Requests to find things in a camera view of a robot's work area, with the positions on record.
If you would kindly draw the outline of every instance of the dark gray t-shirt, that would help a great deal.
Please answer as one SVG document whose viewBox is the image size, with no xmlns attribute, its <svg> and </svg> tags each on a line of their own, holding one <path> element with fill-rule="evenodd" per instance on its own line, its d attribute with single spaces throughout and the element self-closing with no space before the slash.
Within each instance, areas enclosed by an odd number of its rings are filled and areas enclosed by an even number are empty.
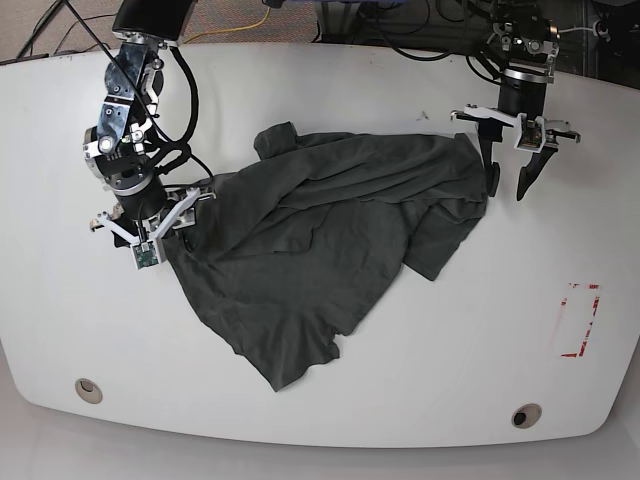
<svg viewBox="0 0 640 480">
<path fill-rule="evenodd" d="M 487 194 L 465 135 L 258 135 L 261 161 L 217 179 L 198 224 L 166 242 L 200 320 L 275 391 L 340 352 L 402 263 L 434 280 Z"/>
</svg>

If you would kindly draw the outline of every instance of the white tabletop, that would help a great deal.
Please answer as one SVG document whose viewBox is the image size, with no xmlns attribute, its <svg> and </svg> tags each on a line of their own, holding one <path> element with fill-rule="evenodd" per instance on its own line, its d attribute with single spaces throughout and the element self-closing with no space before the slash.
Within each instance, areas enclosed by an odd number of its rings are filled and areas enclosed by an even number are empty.
<svg viewBox="0 0 640 480">
<path fill-rule="evenodd" d="M 184 55 L 201 95 L 192 147 L 215 172 L 255 162 L 255 135 L 275 123 L 300 134 L 473 132 L 450 111 L 498 95 L 461 58 L 425 65 L 385 49 L 283 44 Z M 178 136 L 188 89 L 169 57 L 159 123 Z M 96 53 L 0 68 L 0 338 L 28 401 L 196 435 L 357 447 L 540 440 L 604 422 L 640 334 L 639 92 L 558 74 L 546 116 L 571 121 L 583 142 L 563 142 L 517 203 L 528 157 L 506 132 L 498 196 L 438 280 L 405 268 L 337 338 L 339 360 L 276 394 L 199 322 L 168 264 L 138 272 L 110 234 L 89 232 L 115 203 L 81 154 L 106 66 Z M 171 183 L 200 176 L 188 165 Z M 563 357 L 591 320 L 584 355 Z M 102 389 L 99 405 L 77 396 L 83 377 Z M 542 418 L 514 428 L 528 403 Z"/>
</svg>

